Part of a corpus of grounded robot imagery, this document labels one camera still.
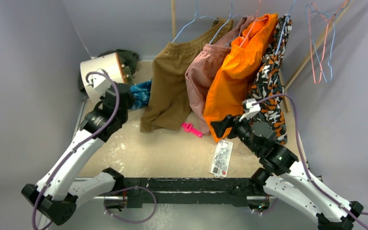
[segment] black metal bar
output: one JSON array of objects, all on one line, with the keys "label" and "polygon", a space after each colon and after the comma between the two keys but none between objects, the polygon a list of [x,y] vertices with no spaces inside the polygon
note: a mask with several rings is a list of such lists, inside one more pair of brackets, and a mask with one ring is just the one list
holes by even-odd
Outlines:
[{"label": "black metal bar", "polygon": [[[142,186],[151,190],[159,204],[232,204],[247,207],[248,196],[265,196],[249,178],[124,178],[125,187]],[[140,189],[129,190],[127,208],[152,204],[151,195]]]}]

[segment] wire hanger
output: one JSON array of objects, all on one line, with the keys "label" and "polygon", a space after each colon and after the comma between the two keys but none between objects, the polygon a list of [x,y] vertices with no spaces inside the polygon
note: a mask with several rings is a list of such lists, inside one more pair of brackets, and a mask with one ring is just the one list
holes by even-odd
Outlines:
[{"label": "wire hanger", "polygon": [[[264,21],[264,20],[266,20],[266,18],[262,18],[262,19],[259,19],[259,20],[256,20],[256,21],[253,21],[253,22],[261,22],[261,21]],[[225,46],[227,46],[227,45],[229,45],[231,42],[233,42],[236,38],[238,38],[238,37],[235,37],[235,38],[233,38],[232,40],[230,40]]]},{"label": "wire hanger", "polygon": [[209,42],[209,44],[212,44],[212,42],[215,40],[215,38],[217,37],[217,35],[219,34],[219,32],[221,31],[221,29],[228,24],[229,20],[232,18],[232,12],[233,12],[233,0],[230,0],[230,14],[228,17],[228,20],[218,29],[218,31],[215,33],[214,37],[211,39],[211,41]]},{"label": "wire hanger", "polygon": [[296,3],[296,0],[293,0],[293,4],[291,5],[290,10],[288,11],[288,14],[287,14],[286,20],[284,21],[284,25],[283,25],[283,28],[281,29],[280,40],[278,41],[277,49],[276,49],[276,51],[275,51],[275,55],[277,55],[278,50],[280,49],[280,44],[281,44],[281,41],[282,41],[282,39],[283,39],[284,29],[285,29],[285,27],[286,27],[287,20],[288,20],[288,19],[289,19],[289,17],[290,17],[291,11],[293,10],[294,3]]},{"label": "wire hanger", "polygon": [[241,45],[240,45],[239,47],[242,47],[243,43],[244,43],[244,42],[246,41],[246,39],[249,37],[250,32],[252,31],[252,29],[253,29],[254,25],[256,24],[256,22],[257,22],[257,16],[259,16],[259,11],[260,11],[260,7],[261,7],[261,5],[262,5],[262,0],[259,0],[259,5],[258,5],[257,10],[256,10],[256,15],[255,15],[255,19],[254,19],[254,21],[253,21],[253,24],[252,24],[252,26],[250,27],[249,32],[247,33],[247,35],[243,38],[243,41],[242,41],[242,43],[241,43]]},{"label": "wire hanger", "polygon": [[[307,24],[308,24],[309,33],[310,33],[311,67],[312,67],[312,74],[313,74],[313,78],[314,78],[314,84],[318,84],[318,83],[321,82],[322,75],[323,75],[324,80],[325,80],[326,83],[329,83],[329,82],[332,81],[333,71],[332,71],[332,66],[331,66],[331,60],[332,60],[332,50],[333,50],[334,41],[335,41],[335,24],[334,24],[334,20],[339,17],[341,12],[351,3],[351,1],[352,0],[349,0],[349,1],[345,0],[344,3],[341,5],[341,7],[338,9],[338,11],[332,17],[330,17],[329,14],[326,13],[326,12],[319,11],[317,9],[317,7],[315,6],[315,3],[311,3],[311,4],[309,4],[305,7],[305,16],[306,16],[306,21],[307,21]],[[318,56],[317,47],[315,45],[315,42],[314,42],[314,40],[312,38],[312,34],[311,34],[311,17],[310,17],[310,13],[314,13],[314,12],[320,14],[320,16],[324,19],[324,21],[327,22],[327,26],[326,26],[326,29],[325,29],[325,40],[324,40],[324,44],[323,44],[321,60]],[[326,76],[325,76],[325,73],[323,72],[323,69],[322,69],[322,62],[323,62],[324,55],[325,55],[326,38],[328,36],[328,27],[331,23],[332,23],[332,27],[333,27],[333,37],[332,37],[331,49],[330,49],[330,53],[329,53],[329,59],[328,59],[328,63],[327,63],[328,66],[329,66],[329,69],[330,69],[330,75],[331,76],[330,76],[330,79],[328,81]],[[312,53],[312,46],[314,46],[315,55],[317,57],[317,60],[318,60],[319,66],[320,66],[320,78],[319,78],[318,82],[317,82],[316,77],[315,77],[314,61],[313,61],[313,58],[312,58],[312,54],[313,54]]]},{"label": "wire hanger", "polygon": [[[173,39],[172,43],[174,43],[174,41],[178,38],[178,36],[181,34],[181,32],[184,30],[184,28],[186,28],[187,26],[189,26],[191,23],[195,22],[196,20],[196,17],[198,16],[198,0],[195,0],[195,14],[194,14],[194,19],[192,21],[190,21],[187,25],[185,25],[184,27],[182,27],[182,29],[180,30],[180,32],[178,32],[177,36]],[[201,19],[201,18],[211,18],[213,20],[218,20],[217,18],[213,18],[213,17],[210,17],[210,16],[201,16],[199,17],[198,19]]]}]

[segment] printed tag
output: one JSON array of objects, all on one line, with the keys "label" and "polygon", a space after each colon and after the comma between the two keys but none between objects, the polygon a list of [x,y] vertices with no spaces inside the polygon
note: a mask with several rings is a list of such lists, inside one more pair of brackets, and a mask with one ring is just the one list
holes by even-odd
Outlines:
[{"label": "printed tag", "polygon": [[232,153],[233,143],[226,140],[220,140],[215,149],[214,158],[212,159],[210,172],[215,177],[226,177],[228,175],[228,167],[230,154]]}]

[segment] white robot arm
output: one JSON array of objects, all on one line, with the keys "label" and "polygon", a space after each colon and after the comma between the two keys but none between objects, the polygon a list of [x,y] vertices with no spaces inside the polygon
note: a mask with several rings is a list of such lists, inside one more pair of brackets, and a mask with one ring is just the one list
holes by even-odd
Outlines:
[{"label": "white robot arm", "polygon": [[238,137],[258,158],[264,168],[251,177],[256,186],[267,194],[278,197],[311,220],[318,222],[319,230],[351,230],[353,222],[362,213],[363,206],[348,201],[316,178],[304,162],[299,161],[286,147],[276,143],[276,133],[266,122],[247,121],[260,111],[255,99],[243,102],[242,116],[228,115],[224,120],[211,122],[217,137],[232,128],[228,138]]},{"label": "white robot arm", "polygon": [[124,188],[123,175],[111,168],[87,181],[74,181],[91,156],[127,121],[127,110],[134,101],[130,87],[122,83],[115,85],[119,103],[113,87],[105,91],[94,110],[85,116],[70,146],[53,168],[36,184],[26,184],[22,189],[23,196],[35,207],[34,213],[39,210],[56,225],[65,223],[76,208],[95,196]]},{"label": "white robot arm", "polygon": [[[54,167],[36,184],[27,184],[22,190],[24,197],[56,225],[65,223],[76,208],[95,196],[124,188],[123,175],[111,168],[87,181],[74,181],[91,156],[127,121],[127,109],[132,106],[133,97],[129,86],[125,84],[118,84],[118,90],[121,104],[110,125],[76,148],[78,143],[102,128],[109,119],[115,108],[115,91],[112,87],[105,92],[94,110],[86,115],[70,146]],[[254,99],[245,101],[244,109],[243,116],[229,115],[211,125],[218,137],[227,128],[232,128],[229,138],[238,137],[260,158],[264,168],[259,168],[250,178],[251,184],[318,222],[319,230],[351,230],[363,206],[342,198],[312,175],[296,155],[276,143],[276,134],[268,123],[255,122],[250,126],[247,119],[260,111]],[[46,184],[59,164],[63,164],[62,167],[53,180]]]}]

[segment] wooden dowel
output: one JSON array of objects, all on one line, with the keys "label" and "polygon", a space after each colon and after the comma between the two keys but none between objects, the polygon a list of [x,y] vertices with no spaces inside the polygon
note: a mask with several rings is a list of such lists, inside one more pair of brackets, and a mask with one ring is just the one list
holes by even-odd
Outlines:
[{"label": "wooden dowel", "polygon": [[[283,83],[284,82],[283,74],[281,73],[281,70],[280,69],[278,70],[278,77],[280,78],[281,83]],[[284,97],[283,104],[284,104],[284,108],[286,110],[286,113],[288,113],[290,111],[290,105],[289,105],[289,103],[288,103],[287,100],[288,100],[288,98],[287,97]]]},{"label": "wooden dowel", "polygon": [[172,37],[173,39],[176,36],[176,29],[175,29],[175,0],[171,0],[171,7],[172,7]]}]

